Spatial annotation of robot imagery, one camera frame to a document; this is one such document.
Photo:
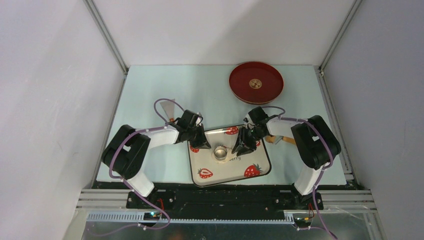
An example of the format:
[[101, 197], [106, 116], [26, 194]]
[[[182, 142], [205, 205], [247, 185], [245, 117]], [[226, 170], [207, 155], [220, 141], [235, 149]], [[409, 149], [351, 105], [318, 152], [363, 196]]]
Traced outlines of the wooden dough roller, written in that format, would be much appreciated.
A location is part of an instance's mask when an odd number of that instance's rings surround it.
[[296, 145], [296, 141], [293, 138], [280, 135], [268, 135], [265, 137], [265, 141], [274, 145], [278, 144], [279, 142], [286, 142], [292, 145]]

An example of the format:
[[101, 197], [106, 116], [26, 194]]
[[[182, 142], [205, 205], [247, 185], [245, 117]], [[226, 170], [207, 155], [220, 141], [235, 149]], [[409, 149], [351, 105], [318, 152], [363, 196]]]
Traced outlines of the round steel dough cutter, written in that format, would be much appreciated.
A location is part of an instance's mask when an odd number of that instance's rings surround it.
[[213, 156], [217, 161], [224, 161], [227, 158], [228, 150], [225, 146], [219, 145], [213, 150]]

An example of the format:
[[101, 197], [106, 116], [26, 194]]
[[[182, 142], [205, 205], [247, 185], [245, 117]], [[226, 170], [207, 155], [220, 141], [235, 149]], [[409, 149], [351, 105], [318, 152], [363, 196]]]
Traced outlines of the white strawberry print tray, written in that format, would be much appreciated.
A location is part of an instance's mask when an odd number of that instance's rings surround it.
[[263, 140], [256, 142], [256, 150], [231, 158], [226, 163], [218, 163], [212, 158], [212, 151], [219, 145], [233, 148], [241, 125], [227, 126], [205, 132], [211, 149], [194, 149], [188, 144], [191, 178], [198, 187], [209, 187], [232, 181], [256, 178], [267, 175], [271, 161]]

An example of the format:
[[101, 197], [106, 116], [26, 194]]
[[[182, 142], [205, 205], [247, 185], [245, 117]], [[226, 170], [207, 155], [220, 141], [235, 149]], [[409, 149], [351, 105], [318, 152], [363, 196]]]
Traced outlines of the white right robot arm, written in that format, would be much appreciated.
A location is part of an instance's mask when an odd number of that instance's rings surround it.
[[291, 204], [304, 209], [311, 202], [324, 171], [330, 168], [341, 153], [341, 145], [320, 115], [308, 119], [284, 117], [282, 113], [268, 115], [263, 107], [255, 107], [244, 118], [232, 153], [237, 156], [253, 153], [257, 141], [265, 137], [289, 137], [296, 144], [303, 161], [300, 175], [294, 182], [297, 191], [291, 194]]

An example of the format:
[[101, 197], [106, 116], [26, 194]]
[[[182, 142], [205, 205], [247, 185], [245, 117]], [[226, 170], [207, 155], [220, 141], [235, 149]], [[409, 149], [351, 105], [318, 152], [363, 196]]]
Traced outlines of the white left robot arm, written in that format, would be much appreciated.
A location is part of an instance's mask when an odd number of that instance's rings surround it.
[[188, 142], [195, 150], [210, 149], [202, 123], [203, 116], [185, 110], [181, 117], [164, 126], [136, 129], [122, 125], [102, 152], [101, 160], [109, 168], [109, 176], [119, 179], [139, 194], [145, 208], [158, 202], [153, 182], [142, 171], [147, 151], [164, 145]]

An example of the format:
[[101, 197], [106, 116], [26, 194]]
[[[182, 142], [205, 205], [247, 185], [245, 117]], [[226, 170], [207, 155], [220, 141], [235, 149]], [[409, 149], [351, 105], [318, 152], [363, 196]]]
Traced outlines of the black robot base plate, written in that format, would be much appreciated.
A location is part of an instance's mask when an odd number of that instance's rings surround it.
[[314, 216], [323, 210], [320, 193], [301, 196], [280, 190], [163, 190], [151, 193], [143, 201], [134, 192], [128, 194], [127, 209], [165, 211], [174, 220], [261, 221], [284, 220], [289, 210], [307, 211]]

